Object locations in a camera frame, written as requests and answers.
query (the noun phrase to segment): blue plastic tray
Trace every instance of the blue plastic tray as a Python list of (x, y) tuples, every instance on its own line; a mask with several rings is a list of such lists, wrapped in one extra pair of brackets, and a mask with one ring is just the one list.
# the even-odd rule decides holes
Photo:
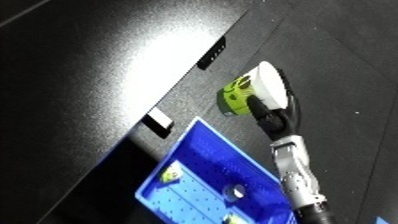
[[(161, 182), (160, 173), (175, 161), (183, 175)], [(226, 201), (222, 193), (231, 184), (246, 190), (236, 202)], [(135, 196), (170, 224), (221, 224), (231, 213), (247, 223), (296, 223), (278, 180), (200, 118), (195, 118)]]

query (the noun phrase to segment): black table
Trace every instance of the black table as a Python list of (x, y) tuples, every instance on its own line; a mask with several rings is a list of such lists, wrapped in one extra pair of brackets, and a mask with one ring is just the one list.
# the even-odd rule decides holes
[(0, 27), (0, 223), (39, 221), (248, 5), (58, 0)]

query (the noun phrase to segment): label on cup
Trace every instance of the label on cup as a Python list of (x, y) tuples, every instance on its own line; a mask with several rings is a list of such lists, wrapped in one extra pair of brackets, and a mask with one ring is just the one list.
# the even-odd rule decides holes
[(253, 95), (249, 73), (236, 78), (217, 93), (217, 105), (225, 116), (248, 114), (246, 99)]

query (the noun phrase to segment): paper cup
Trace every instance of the paper cup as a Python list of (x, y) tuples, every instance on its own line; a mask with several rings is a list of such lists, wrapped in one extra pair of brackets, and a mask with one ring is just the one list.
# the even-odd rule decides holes
[(217, 105), (226, 116), (248, 114), (246, 99), (250, 95), (256, 95), (270, 110), (285, 109), (288, 104), (278, 71), (266, 61), (218, 91)]

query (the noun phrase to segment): black object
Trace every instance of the black object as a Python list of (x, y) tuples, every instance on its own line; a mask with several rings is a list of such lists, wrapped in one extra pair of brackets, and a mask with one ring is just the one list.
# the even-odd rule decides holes
[(289, 81), (283, 71), (278, 69), (288, 98), (286, 109), (270, 110), (258, 97), (252, 95), (247, 98), (247, 105), (257, 120), (257, 124), (273, 141), (297, 134), (300, 127), (301, 112), (297, 97), (294, 95)]
[(327, 202), (297, 209), (294, 215), (299, 224), (337, 224)]
[(221, 52), (227, 46), (226, 38), (221, 37), (214, 45), (210, 48), (210, 50), (198, 61), (198, 68), (202, 70), (206, 70), (211, 63), (221, 54)]
[(155, 134), (157, 134), (161, 138), (167, 138), (171, 133), (171, 128), (174, 125), (174, 122), (163, 126), (160, 122), (156, 120), (156, 118), (152, 117), (150, 114), (145, 115), (142, 119), (142, 123), (144, 123), (149, 129), (151, 129)]

